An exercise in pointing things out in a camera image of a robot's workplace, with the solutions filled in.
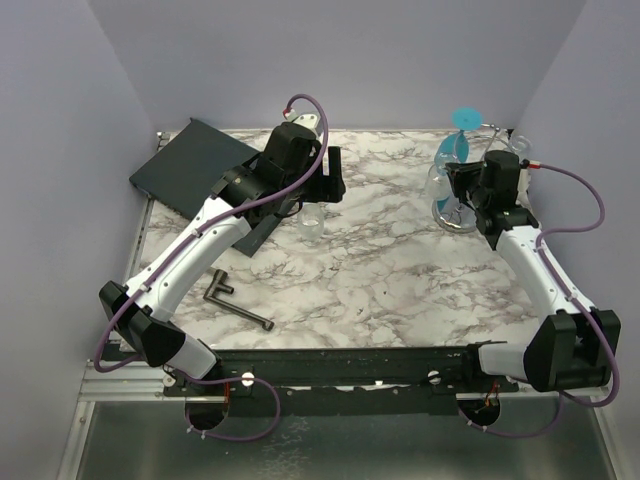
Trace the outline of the clear ribbed wine glass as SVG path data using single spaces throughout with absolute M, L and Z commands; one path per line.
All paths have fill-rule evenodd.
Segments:
M 305 242 L 317 242 L 324 233 L 324 211 L 319 204 L 305 203 L 297 214 L 297 228 Z

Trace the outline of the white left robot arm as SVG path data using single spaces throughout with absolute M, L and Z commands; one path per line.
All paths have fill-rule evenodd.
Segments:
M 277 126 L 262 152 L 223 174 L 195 218 L 146 269 L 123 285 L 102 287 L 106 330 L 117 332 L 149 366 L 178 370 L 197 393 L 214 393 L 222 380 L 218 357 L 172 323 L 177 307 L 218 257 L 283 204 L 340 202 L 345 187 L 338 153 L 318 114 Z

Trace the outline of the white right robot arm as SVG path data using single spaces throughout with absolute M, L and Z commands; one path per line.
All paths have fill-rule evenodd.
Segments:
M 522 172 L 539 166 L 492 150 L 479 162 L 445 167 L 453 195 L 474 212 L 478 231 L 509 265 L 540 321 L 524 345 L 488 341 L 468 346 L 460 379 L 474 392 L 485 390 L 496 376 L 523 381 L 538 392 L 617 382 L 619 318 L 580 292 L 548 248 L 547 232 L 518 201 Z

